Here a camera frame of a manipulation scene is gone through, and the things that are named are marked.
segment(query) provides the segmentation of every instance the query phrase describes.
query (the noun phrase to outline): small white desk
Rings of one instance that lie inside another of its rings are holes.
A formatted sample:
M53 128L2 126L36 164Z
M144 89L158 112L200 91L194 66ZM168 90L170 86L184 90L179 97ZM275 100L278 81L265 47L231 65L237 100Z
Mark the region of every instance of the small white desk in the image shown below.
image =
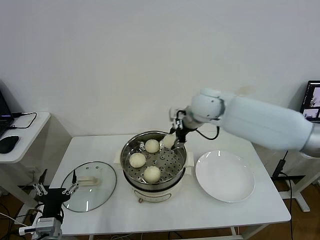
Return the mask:
M113 163L117 151L131 137L133 135L83 136L71 140L51 188L60 188L65 177L75 167L92 161L113 166L117 184L110 199L92 211L77 213L64 208L64 235L251 226L242 235L236 235L233 231L233 236L223 238L236 240L248 239L268 224L290 220L291 216L252 144L224 131L214 141L206 140L196 132L190 133L187 136L188 150L193 152L195 162L202 154L212 150L226 150L244 158L253 170L256 181L254 192L248 199L238 203L214 199L201 188L193 171L193 175L183 177L180 192L172 199L160 203L138 203L122 170Z
M12 125L17 127L27 126L34 115L25 115L17 118ZM19 136L19 140L14 146L14 149L6 154L0 153L0 186L7 190L9 193L14 195L24 204L34 207L37 202L21 190L16 184L15 181L12 181L14 176L9 176L2 168L1 164L14 164L14 170L17 175L23 176L27 174L26 168L19 163L19 161L24 157L28 151L31 144L34 142L42 128L45 126L46 122L50 118L49 112L37 112L37 117L29 128L26 129L11 129L7 130L2 136L1 139L8 136Z

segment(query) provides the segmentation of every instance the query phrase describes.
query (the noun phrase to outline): second robotic arm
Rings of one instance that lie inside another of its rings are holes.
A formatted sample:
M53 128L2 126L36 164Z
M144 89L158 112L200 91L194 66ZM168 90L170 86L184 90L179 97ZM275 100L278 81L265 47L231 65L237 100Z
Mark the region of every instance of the second robotic arm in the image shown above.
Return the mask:
M188 132L211 123L226 132L274 150L297 150L320 157L320 125L291 109L203 89L185 109L171 109L177 144Z

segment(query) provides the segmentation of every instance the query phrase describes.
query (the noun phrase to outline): glass lid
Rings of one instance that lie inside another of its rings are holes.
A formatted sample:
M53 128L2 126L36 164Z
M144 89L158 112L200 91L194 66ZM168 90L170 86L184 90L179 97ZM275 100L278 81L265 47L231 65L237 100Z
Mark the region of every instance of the glass lid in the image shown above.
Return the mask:
M117 183L115 170L107 163L93 161L75 168L79 188L63 205L71 211L84 213L100 207L114 192ZM62 188L72 184L73 170L66 176Z

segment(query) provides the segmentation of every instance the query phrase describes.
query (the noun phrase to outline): computer mouse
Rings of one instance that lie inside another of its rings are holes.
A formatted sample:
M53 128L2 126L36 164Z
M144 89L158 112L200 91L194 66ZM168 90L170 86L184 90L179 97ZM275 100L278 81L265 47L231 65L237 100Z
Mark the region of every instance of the computer mouse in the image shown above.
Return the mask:
M19 137L18 136L7 136L0 140L0 154L7 154L10 153L16 143L18 142Z

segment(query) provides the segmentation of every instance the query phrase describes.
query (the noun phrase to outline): perforated steamer tray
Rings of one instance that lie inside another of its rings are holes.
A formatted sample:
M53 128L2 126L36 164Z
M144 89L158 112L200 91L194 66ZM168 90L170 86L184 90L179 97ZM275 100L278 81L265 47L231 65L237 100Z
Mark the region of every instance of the perforated steamer tray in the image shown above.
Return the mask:
M156 166L161 171L161 177L158 183L170 181L182 170L185 165L185 160L179 151L166 148L163 141L159 143L160 150L156 153L147 152L144 142L133 148L126 157L123 170L128 173L132 179L147 184L144 179L144 171L147 167ZM142 167L134 168L130 165L130 156L135 153L141 153L145 156L146 163Z

